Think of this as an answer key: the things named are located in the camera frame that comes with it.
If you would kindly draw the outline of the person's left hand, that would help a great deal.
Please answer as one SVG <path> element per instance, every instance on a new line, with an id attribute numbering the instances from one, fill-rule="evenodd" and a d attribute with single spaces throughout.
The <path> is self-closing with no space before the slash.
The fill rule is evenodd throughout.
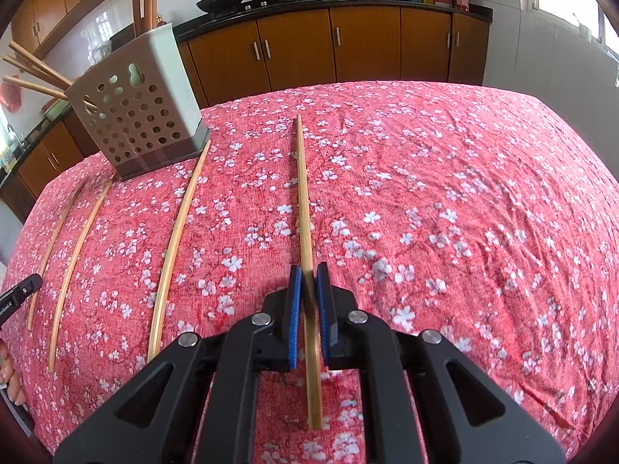
<path id="1" fill-rule="evenodd" d="M 12 356 L 9 354 L 9 348 L 3 340 L 0 340 L 0 358 L 1 384 L 5 386 L 7 398 L 15 405 L 26 405 L 26 396 L 21 384 L 20 374 Z"/>

